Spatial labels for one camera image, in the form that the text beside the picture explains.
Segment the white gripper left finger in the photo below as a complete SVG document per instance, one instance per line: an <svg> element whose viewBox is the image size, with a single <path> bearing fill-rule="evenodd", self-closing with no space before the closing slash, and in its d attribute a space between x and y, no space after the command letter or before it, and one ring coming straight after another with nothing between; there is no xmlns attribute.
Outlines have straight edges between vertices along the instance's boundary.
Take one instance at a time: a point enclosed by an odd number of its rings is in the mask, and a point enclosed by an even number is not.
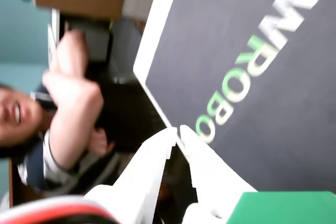
<svg viewBox="0 0 336 224"><path fill-rule="evenodd" d="M156 133L140 146L112 185L98 185L84 198L92 200L119 223L152 223L166 160L176 145L177 128Z"/></svg>

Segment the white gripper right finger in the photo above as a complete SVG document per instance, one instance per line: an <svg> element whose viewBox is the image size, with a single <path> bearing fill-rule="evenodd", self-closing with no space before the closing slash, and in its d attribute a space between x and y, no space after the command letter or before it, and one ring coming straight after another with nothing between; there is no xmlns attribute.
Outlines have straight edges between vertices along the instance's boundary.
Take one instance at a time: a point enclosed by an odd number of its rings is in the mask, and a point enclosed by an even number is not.
<svg viewBox="0 0 336 224"><path fill-rule="evenodd" d="M182 223L228 223L243 193L256 189L231 169L188 126L180 126L182 152L189 164L197 202L190 204Z"/></svg>

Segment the person's hand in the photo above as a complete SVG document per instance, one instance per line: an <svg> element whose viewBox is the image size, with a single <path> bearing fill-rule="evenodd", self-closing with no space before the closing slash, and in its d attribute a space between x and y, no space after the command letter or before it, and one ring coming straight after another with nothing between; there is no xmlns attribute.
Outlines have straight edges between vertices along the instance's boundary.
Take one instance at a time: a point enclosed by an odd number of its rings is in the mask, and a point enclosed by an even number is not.
<svg viewBox="0 0 336 224"><path fill-rule="evenodd" d="M88 144L88 151L105 156L114 148L114 142L108 142L104 129L94 129Z"/></svg>
<svg viewBox="0 0 336 224"><path fill-rule="evenodd" d="M43 85L55 103L61 108L99 114L103 97L98 84L85 77L88 48L84 34L78 30L66 32L52 58L43 74Z"/></svg>

